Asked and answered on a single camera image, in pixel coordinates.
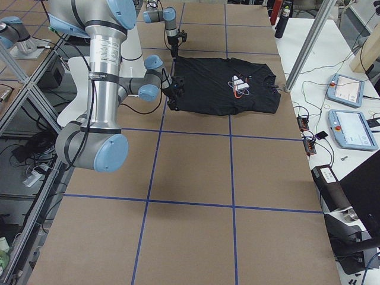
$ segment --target blue joint cap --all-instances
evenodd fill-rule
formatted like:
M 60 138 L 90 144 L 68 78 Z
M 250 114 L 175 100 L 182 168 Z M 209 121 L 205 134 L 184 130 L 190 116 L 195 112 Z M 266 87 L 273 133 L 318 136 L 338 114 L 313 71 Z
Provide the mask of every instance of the blue joint cap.
M 0 37 L 0 42 L 5 46 L 6 49 L 10 49 L 13 46 L 13 42 L 8 40 L 6 37 Z
M 172 7 L 165 8 L 163 16 L 165 21 L 173 21 L 176 19 L 176 10 Z
M 98 172 L 114 172 L 124 163 L 129 150 L 126 137 L 122 134 L 108 138 L 98 150 L 94 159 L 94 170 Z
M 79 28 L 70 23 L 67 23 L 66 21 L 61 20 L 50 13 L 49 13 L 49 18 L 50 18 L 50 26 L 57 31 L 63 32 L 70 36 L 84 37 L 87 39 L 90 38 L 90 36 L 82 28 Z
M 23 23 L 21 19 L 16 16 L 5 17 L 3 19 L 0 19 L 0 21 L 4 22 L 5 24 L 22 24 Z
M 146 84 L 138 89 L 138 97 L 144 101 L 152 102 L 159 94 L 159 88 L 153 84 Z
M 147 70 L 156 69 L 164 63 L 158 55 L 150 55 L 144 61 L 144 66 Z
M 143 14 L 142 14 L 142 17 L 144 18 L 144 22 L 147 23 L 147 24 L 151 24 L 152 23 L 152 20 L 149 16 L 149 13 L 147 11 L 144 11 Z
M 116 20 L 124 28 L 132 30 L 135 27 L 137 15 L 132 0 L 107 0 L 107 3 Z

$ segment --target blue framed tablet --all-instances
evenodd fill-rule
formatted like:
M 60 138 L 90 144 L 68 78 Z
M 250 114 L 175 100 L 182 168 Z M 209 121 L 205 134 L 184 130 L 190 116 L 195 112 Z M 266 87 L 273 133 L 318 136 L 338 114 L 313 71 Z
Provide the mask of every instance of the blue framed tablet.
M 327 97 L 350 107 L 362 105 L 364 82 L 336 73 L 327 87 Z
M 330 110 L 328 122 L 341 148 L 377 150 L 378 145 L 362 112 Z

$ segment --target label sticker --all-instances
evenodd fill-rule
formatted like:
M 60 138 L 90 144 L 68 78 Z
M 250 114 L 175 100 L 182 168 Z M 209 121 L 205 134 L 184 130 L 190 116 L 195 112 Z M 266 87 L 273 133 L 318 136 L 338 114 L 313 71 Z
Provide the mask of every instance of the label sticker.
M 118 43 L 112 42 L 105 39 L 93 39 L 91 41 L 91 47 L 94 54 L 94 58 L 100 60 L 100 62 L 105 62 L 107 64 L 118 65 L 120 61 L 119 49 L 120 45 Z
M 323 177 L 325 178 L 327 183 L 333 183 L 336 182 L 337 180 L 335 179 L 334 175 L 331 173 L 330 168 L 321 168 L 321 173 Z

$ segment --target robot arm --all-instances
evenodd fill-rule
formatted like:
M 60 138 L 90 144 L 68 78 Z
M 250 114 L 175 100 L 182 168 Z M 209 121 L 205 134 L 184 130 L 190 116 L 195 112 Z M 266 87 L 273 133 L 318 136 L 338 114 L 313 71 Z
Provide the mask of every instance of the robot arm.
M 168 96 L 177 93 L 173 81 L 162 78 L 166 71 L 158 56 L 145 60 L 144 78 L 129 78 L 129 85 L 119 78 L 121 44 L 136 22 L 132 0 L 50 0 L 50 7 L 55 30 L 90 38 L 87 111 L 60 132 L 57 155 L 69 166 L 115 171 L 128 155 L 128 140 L 116 123 L 118 106 L 128 95 L 124 90 L 137 88 L 142 99 L 153 100 L 161 86 Z
M 23 22 L 15 16 L 0 19 L 0 42 L 7 49 L 16 44 L 18 50 L 25 55 L 37 50 Z
M 173 58 L 178 57 L 178 39 L 182 39 L 182 43 L 186 42 L 188 34 L 185 31 L 179 31 L 176 23 L 176 10 L 172 7 L 159 9 L 159 0 L 148 0 L 147 10 L 144 11 L 144 21 L 146 23 L 165 22 L 165 31 L 167 41 L 171 46 L 170 53 Z

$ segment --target black t-shirt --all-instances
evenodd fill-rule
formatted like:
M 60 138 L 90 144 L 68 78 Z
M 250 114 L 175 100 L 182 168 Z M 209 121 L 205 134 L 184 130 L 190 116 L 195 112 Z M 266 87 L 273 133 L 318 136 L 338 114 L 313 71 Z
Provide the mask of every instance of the black t-shirt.
M 249 84 L 249 95 L 236 98 L 229 83 L 236 75 Z M 244 111 L 275 113 L 280 102 L 276 76 L 266 64 L 236 58 L 182 58 L 175 62 L 175 76 L 185 77 L 185 94 L 179 110 L 209 115 L 235 115 Z

